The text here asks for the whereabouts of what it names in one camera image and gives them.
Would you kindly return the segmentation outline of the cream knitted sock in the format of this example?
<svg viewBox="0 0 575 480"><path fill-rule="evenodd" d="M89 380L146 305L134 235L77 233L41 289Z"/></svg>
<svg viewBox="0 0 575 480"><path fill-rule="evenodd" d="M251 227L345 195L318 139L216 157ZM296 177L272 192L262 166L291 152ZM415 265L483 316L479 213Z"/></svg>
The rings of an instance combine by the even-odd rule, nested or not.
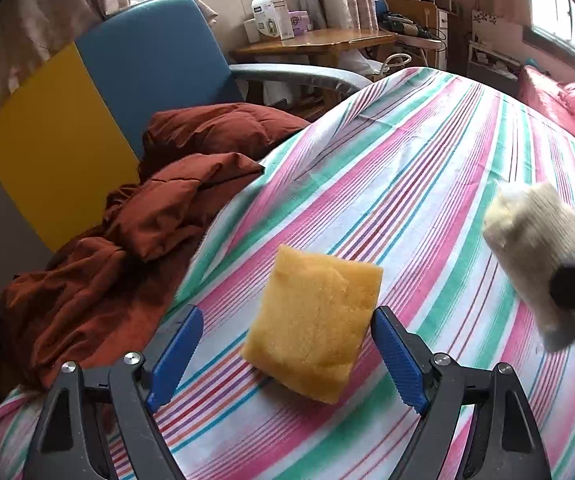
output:
<svg viewBox="0 0 575 480"><path fill-rule="evenodd" d="M545 351L575 341L575 310L557 306L550 282L563 263L575 263L575 210L548 182L499 185L484 216L483 237L534 315Z"/></svg>

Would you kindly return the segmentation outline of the yellow sponge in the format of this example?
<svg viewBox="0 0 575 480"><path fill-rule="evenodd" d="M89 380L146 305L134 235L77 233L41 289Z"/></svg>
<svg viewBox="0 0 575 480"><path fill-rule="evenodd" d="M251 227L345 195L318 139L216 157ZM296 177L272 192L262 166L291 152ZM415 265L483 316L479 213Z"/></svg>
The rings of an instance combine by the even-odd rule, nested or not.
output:
<svg viewBox="0 0 575 480"><path fill-rule="evenodd" d="M241 356L319 402L342 396L379 298L373 263L280 245Z"/></svg>

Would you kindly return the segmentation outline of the rust red blanket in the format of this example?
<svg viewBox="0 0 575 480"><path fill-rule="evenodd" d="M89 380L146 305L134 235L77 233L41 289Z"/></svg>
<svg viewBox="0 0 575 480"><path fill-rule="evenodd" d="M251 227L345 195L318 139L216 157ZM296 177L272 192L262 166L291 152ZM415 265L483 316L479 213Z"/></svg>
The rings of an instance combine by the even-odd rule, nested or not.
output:
<svg viewBox="0 0 575 480"><path fill-rule="evenodd" d="M45 391L66 361L106 366L142 350L217 214L263 175L265 156L306 127L248 103L154 114L139 182L111 192L102 221L45 270L3 289L2 331L22 386Z"/></svg>

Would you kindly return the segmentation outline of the pink pillow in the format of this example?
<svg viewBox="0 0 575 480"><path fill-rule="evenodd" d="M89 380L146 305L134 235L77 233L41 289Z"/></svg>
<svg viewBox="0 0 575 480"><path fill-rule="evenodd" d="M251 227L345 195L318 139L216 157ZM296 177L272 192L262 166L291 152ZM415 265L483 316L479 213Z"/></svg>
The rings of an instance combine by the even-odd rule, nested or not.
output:
<svg viewBox="0 0 575 480"><path fill-rule="evenodd" d="M560 84L536 67L524 65L517 98L575 136L575 82Z"/></svg>

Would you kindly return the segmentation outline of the grey yellow blue headboard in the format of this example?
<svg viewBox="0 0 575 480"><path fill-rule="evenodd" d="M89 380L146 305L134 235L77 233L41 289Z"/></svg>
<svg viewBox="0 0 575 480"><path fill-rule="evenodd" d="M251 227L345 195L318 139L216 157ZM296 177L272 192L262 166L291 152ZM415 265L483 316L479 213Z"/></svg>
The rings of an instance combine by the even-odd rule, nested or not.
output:
<svg viewBox="0 0 575 480"><path fill-rule="evenodd" d="M0 294L137 181L153 114L240 97L194 0L133 6L50 58L0 107Z"/></svg>

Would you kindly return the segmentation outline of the wooden bedside table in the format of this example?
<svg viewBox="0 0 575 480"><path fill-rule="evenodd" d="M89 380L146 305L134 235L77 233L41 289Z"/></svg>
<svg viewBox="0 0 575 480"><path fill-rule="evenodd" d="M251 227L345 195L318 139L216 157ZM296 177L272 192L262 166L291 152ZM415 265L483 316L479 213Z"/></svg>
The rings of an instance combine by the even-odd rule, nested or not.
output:
<svg viewBox="0 0 575 480"><path fill-rule="evenodd" d="M307 55L318 66L337 67L342 52L394 44L394 32L368 29L318 29L291 39L271 39L233 50L234 61L247 63L257 56Z"/></svg>

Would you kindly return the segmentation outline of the white product box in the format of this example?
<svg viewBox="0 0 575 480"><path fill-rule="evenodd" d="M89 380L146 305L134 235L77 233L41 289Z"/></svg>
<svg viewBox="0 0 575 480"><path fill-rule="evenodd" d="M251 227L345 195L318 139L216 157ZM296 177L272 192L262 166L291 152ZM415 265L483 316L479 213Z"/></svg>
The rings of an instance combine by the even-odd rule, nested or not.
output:
<svg viewBox="0 0 575 480"><path fill-rule="evenodd" d="M294 38L286 0L253 0L251 6L260 37L281 40Z"/></svg>

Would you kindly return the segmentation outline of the purple tissue box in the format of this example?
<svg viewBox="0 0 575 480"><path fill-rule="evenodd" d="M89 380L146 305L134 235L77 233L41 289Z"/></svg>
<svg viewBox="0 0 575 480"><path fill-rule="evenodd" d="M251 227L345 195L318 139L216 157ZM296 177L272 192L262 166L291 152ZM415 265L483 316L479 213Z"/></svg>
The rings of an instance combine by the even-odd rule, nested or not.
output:
<svg viewBox="0 0 575 480"><path fill-rule="evenodd" d="M312 30L312 24L307 11L289 11L289 19L295 37L306 34Z"/></svg>

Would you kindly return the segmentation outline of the grey metal bed rail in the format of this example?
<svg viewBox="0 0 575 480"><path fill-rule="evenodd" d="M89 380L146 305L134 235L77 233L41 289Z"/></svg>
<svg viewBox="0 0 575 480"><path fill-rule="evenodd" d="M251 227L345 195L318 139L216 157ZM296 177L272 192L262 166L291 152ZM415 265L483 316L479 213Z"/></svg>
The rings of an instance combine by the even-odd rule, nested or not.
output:
<svg viewBox="0 0 575 480"><path fill-rule="evenodd" d="M275 81L331 90L343 96L367 88L372 81L365 76L340 68L283 63L231 64L234 78L246 81Z"/></svg>

